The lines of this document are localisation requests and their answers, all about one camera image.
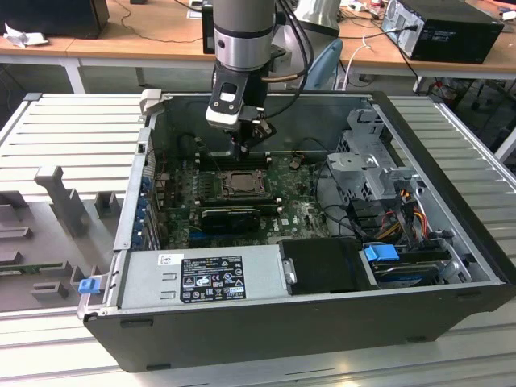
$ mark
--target table leg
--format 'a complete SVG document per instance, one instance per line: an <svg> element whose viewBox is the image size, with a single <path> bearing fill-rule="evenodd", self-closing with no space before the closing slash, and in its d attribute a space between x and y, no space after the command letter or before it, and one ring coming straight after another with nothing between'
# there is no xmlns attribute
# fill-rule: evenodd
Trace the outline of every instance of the table leg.
<svg viewBox="0 0 516 387"><path fill-rule="evenodd" d="M81 64L77 58L64 58L61 65L66 70L70 85L75 94L88 93L87 86L82 81Z"/></svg>
<svg viewBox="0 0 516 387"><path fill-rule="evenodd" d="M510 154L513 152L513 150L516 148L516 127L514 127L513 131L510 133L509 137L506 138L506 140L501 143L500 148L494 153L494 155L501 161L504 162L507 157L510 156Z"/></svg>
<svg viewBox="0 0 516 387"><path fill-rule="evenodd" d="M136 68L136 79L138 80L138 86L139 87L145 87L145 76L144 76L144 69L141 67Z"/></svg>
<svg viewBox="0 0 516 387"><path fill-rule="evenodd" d="M424 78L423 77L418 77L418 82L414 82L414 86L412 87L412 91L414 93L417 93L419 91L419 93L421 93L421 85L424 81Z"/></svg>

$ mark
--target red wire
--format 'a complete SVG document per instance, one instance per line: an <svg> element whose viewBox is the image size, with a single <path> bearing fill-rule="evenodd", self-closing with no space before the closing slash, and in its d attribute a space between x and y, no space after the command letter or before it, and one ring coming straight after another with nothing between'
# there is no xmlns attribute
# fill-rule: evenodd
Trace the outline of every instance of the red wire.
<svg viewBox="0 0 516 387"><path fill-rule="evenodd" d="M384 217L381 219L381 229L380 230L383 231L383 229L385 227L385 220L387 219L387 217L389 215L392 215L392 214L394 214L394 211L388 211L388 212L385 213Z"/></svg>

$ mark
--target power supply label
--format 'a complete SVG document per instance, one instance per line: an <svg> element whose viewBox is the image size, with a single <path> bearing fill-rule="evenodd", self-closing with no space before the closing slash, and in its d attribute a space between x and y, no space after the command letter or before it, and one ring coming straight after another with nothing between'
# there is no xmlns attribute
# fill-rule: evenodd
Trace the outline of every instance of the power supply label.
<svg viewBox="0 0 516 387"><path fill-rule="evenodd" d="M245 298L242 256L185 259L181 262L181 295L191 302Z"/></svg>

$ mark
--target computer case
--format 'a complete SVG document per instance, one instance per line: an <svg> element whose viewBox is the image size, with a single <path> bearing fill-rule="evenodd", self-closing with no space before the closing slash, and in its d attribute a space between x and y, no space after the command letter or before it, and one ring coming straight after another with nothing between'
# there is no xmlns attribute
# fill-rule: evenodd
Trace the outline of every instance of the computer case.
<svg viewBox="0 0 516 387"><path fill-rule="evenodd" d="M416 31L404 30L416 26ZM504 25L459 0L391 0L382 31L411 59L481 64Z"/></svg>
<svg viewBox="0 0 516 387"><path fill-rule="evenodd" d="M23 32L97 39L110 17L106 0L0 2L0 26Z"/></svg>

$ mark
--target robotic arm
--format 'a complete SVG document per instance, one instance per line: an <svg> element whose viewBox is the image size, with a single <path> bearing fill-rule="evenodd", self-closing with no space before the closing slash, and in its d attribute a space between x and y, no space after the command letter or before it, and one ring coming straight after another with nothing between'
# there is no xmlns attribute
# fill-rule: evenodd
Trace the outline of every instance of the robotic arm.
<svg viewBox="0 0 516 387"><path fill-rule="evenodd" d="M275 133L264 117L273 57L274 0L214 2L214 87L206 112L208 123L229 133L235 157Z"/></svg>
<svg viewBox="0 0 516 387"><path fill-rule="evenodd" d="M315 26L318 35L330 32L331 39L338 35L335 22L339 0L299 0L298 20L290 0L215 0L213 6L215 69L214 87L206 111L208 123L228 133L237 160L244 158L249 149L276 133L266 121L288 109L303 91L307 74L314 62L314 49L305 28ZM283 12L292 41L298 44L302 69L287 76L270 77L272 61L285 54L285 49L273 44L276 7ZM325 27L333 20L331 27ZM271 114L264 111L268 84L295 81L302 78L292 100Z"/></svg>

